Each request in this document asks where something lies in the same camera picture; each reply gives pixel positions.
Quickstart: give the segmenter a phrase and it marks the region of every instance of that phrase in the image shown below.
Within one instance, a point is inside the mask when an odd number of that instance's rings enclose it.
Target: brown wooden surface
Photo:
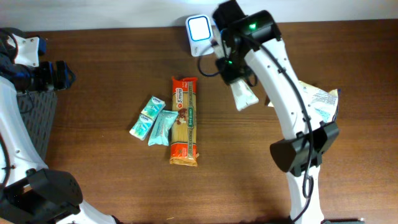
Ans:
[[[280,24],[299,79],[341,89],[341,134],[324,155],[325,217],[398,219],[398,21]],[[265,92],[238,113],[220,77],[201,77],[184,28],[41,32],[47,60],[77,74],[58,93],[46,163],[72,173],[84,198],[125,223],[238,223],[287,217],[287,181],[269,145],[282,138]],[[214,70],[212,57],[204,67]],[[198,167],[132,137],[151,95],[171,105],[171,77],[199,77]]]

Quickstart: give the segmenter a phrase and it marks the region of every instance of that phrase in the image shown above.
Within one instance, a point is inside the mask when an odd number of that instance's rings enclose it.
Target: green led indicator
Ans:
[[[250,24],[250,25],[249,25],[249,28],[250,28],[251,30],[254,30],[254,29],[256,29],[256,26],[257,26],[257,24],[256,24],[256,23],[253,23],[253,24]]]

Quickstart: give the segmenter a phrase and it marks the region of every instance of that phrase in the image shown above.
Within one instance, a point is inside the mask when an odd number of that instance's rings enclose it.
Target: white arm segment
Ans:
[[[320,166],[318,167],[313,166],[310,168],[309,175],[313,177],[314,181],[311,202],[307,208],[307,211],[297,222],[295,222],[295,224],[319,224],[325,218],[322,214],[319,202],[318,176],[320,168],[321,168]],[[304,172],[300,177],[295,177],[290,172],[286,173],[286,175],[287,175],[287,182],[289,183],[290,200],[292,203],[290,218],[293,220],[304,209],[305,203],[307,201],[307,199],[305,199],[303,196],[303,188],[302,188]]]
[[[303,92],[303,87],[300,86],[299,80],[287,57],[284,41],[272,39],[263,43],[263,46],[267,47],[274,57],[278,59],[282,67],[286,68],[287,74],[295,83],[295,86],[303,98],[308,115],[311,117],[310,122],[312,129],[318,129],[322,118],[311,106],[308,106],[308,100]],[[279,118],[282,134],[285,139],[295,139],[297,137],[296,134],[299,132],[307,134],[308,128],[303,120],[304,115],[292,87],[285,79],[284,75],[278,72],[277,66],[272,62],[265,51],[258,50],[255,52],[250,50],[246,54],[244,60],[257,75],[269,99],[275,106],[275,111]]]
[[[15,169],[10,170],[7,185],[25,178],[29,169],[48,168],[35,150],[19,113],[17,91],[14,85],[3,77],[0,77],[0,135],[6,145],[10,163],[15,166]],[[0,168],[5,166],[4,154],[0,151]],[[4,177],[5,172],[0,170],[0,182]]]
[[[57,224],[116,224],[115,219],[111,215],[102,214],[85,200],[83,200],[79,207],[79,214],[70,215],[58,221]]]
[[[304,95],[303,88],[299,84],[299,80],[293,71],[285,50],[283,40],[269,40],[263,43],[265,47],[278,59],[278,62],[286,69],[288,76],[292,79],[297,87],[300,95],[305,103],[308,115],[311,117],[311,127],[316,130],[320,127],[322,118],[315,110],[308,106],[308,100]],[[286,140],[297,138],[296,134],[303,132],[308,133],[304,115],[300,107],[299,101],[282,73],[278,72],[278,68],[269,56],[263,50],[250,50],[245,56],[247,65],[257,75],[262,86],[271,102],[275,106],[276,114],[279,118],[282,133]],[[314,178],[313,193],[310,205],[304,215],[296,222],[296,224],[319,224],[323,220],[323,214],[319,204],[318,190],[318,174],[320,167],[312,167],[309,175]],[[290,217],[293,220],[303,210],[306,199],[302,193],[303,174],[300,177],[294,177],[290,172],[287,173],[289,181],[290,198],[292,209]]]

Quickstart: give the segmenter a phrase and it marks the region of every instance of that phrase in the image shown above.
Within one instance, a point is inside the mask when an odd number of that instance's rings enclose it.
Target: pasta package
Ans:
[[[172,126],[171,164],[197,166],[197,80],[173,79],[173,111],[178,111]]]

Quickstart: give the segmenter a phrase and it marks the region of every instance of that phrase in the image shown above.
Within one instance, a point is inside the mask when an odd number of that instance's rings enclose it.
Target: teal packet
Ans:
[[[149,136],[148,146],[153,144],[169,145],[169,130],[177,119],[178,111],[162,110],[157,117],[155,126]]]
[[[138,117],[138,121],[131,128],[130,134],[143,141],[149,133],[150,127],[152,127],[153,123],[153,120],[145,115],[140,114]]]
[[[166,104],[163,100],[152,96],[145,108],[141,111],[141,113],[155,121],[157,115],[164,108],[165,105]]]

